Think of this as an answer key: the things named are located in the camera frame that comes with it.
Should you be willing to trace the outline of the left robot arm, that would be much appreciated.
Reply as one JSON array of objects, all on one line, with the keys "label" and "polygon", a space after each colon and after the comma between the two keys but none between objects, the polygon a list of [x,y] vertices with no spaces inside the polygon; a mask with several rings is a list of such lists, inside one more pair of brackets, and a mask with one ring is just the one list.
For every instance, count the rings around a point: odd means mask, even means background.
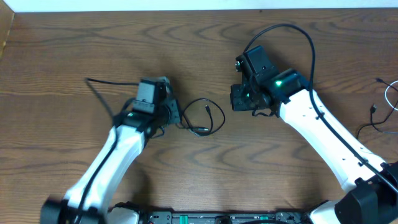
[{"label": "left robot arm", "polygon": [[41,223],[140,223],[131,208],[110,208],[110,202],[127,169],[158,129],[180,122],[177,99],[166,77],[143,78],[137,95],[111,115],[108,138],[81,179],[62,200],[47,199]]}]

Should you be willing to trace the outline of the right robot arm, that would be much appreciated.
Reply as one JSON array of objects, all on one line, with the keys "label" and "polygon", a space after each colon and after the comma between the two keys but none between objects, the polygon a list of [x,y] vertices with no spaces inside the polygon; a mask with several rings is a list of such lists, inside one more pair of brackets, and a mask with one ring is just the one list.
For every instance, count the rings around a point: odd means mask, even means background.
[{"label": "right robot arm", "polygon": [[297,71],[243,74],[231,85],[235,111],[260,115],[270,109],[314,148],[345,196],[308,212],[310,223],[391,223],[397,219],[397,164],[361,144],[325,107]]}]

